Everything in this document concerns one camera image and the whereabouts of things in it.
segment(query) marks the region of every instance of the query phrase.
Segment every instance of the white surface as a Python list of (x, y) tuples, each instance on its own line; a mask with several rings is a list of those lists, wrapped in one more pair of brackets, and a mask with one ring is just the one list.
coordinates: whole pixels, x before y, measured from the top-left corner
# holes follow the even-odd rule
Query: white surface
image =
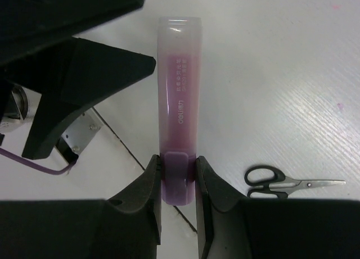
[[(359, 3), (146, 0), (82, 37), (156, 56), (160, 16), (201, 17), (198, 154), (244, 193), (245, 170), (266, 163), (293, 178), (348, 182), (293, 198), (359, 199)], [(158, 153), (157, 106), (154, 73), (96, 108), (146, 165)]]
[[(25, 124), (7, 134), (3, 147), (20, 154), (29, 128), (30, 125)], [(66, 165), (56, 151), (50, 158), (37, 162), (54, 170)], [(0, 200), (109, 198), (143, 172), (106, 126), (96, 134), (68, 175), (47, 175), (3, 156), (0, 156), (0, 171)], [(157, 257), (197, 258), (196, 233), (173, 207), (163, 205), (161, 222)]]

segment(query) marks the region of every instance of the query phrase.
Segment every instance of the scissors handle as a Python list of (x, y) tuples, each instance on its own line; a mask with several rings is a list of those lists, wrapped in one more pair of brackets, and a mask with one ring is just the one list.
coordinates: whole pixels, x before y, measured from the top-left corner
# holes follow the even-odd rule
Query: scissors handle
[(251, 194), (252, 193), (265, 193), (265, 194), (274, 194), (277, 196), (277, 198), (279, 199), (286, 199), (287, 197), (289, 197), (289, 195), (287, 193), (284, 192), (273, 192), (272, 190), (270, 190), (269, 188), (254, 188), (254, 189), (250, 189), (247, 193), (247, 197), (251, 198)]
[[(260, 181), (250, 181), (249, 180), (249, 174), (255, 170), (260, 170), (260, 169), (267, 169), (270, 170), (274, 173), (274, 177), (272, 177), (271, 179), (266, 179), (266, 180), (260, 180)], [(273, 183), (277, 183), (277, 182), (282, 182), (286, 179), (285, 174), (278, 168), (270, 166), (270, 165), (258, 165), (258, 166), (253, 166), (251, 168), (249, 168), (246, 173), (245, 173), (245, 182), (247, 183), (247, 185), (251, 186), (251, 187), (256, 187), (256, 186), (264, 186), (264, 188), (269, 188), (270, 184)]]

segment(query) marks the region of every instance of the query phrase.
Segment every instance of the wire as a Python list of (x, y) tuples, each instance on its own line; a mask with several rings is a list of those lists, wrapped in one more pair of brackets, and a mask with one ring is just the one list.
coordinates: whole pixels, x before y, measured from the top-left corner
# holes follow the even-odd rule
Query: wire
[(13, 161), (19, 162), (23, 165), (29, 166), (35, 170), (38, 170), (40, 172), (46, 173), (46, 174), (50, 174), (50, 175), (62, 175), (68, 171), (70, 171), (70, 169), (76, 164), (75, 162), (70, 163), (67, 167), (65, 167), (64, 169), (60, 170), (60, 171), (56, 171), (56, 170), (52, 170), (49, 169), (47, 167), (38, 165), (37, 163), (31, 162), (27, 159), (24, 159), (18, 155), (15, 155), (9, 151), (6, 151), (3, 148), (0, 148), (0, 155), (3, 155), (5, 157), (8, 157), (9, 159), (12, 159)]

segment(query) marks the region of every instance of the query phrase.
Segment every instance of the pink highlighter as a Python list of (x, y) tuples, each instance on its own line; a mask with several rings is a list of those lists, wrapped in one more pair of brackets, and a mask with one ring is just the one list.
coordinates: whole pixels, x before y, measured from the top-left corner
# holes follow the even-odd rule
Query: pink highlighter
[(183, 206), (195, 197), (201, 19), (160, 18), (157, 44), (161, 191)]

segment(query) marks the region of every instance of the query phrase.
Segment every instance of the scissors blade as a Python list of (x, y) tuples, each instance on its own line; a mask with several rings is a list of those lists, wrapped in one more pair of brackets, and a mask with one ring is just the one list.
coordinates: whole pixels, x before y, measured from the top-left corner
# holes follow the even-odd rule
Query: scissors blade
[(319, 179), (319, 180), (302, 180), (298, 185), (298, 189), (313, 189), (319, 187), (327, 187), (333, 185), (344, 185), (346, 181), (344, 180), (326, 180), (326, 179)]

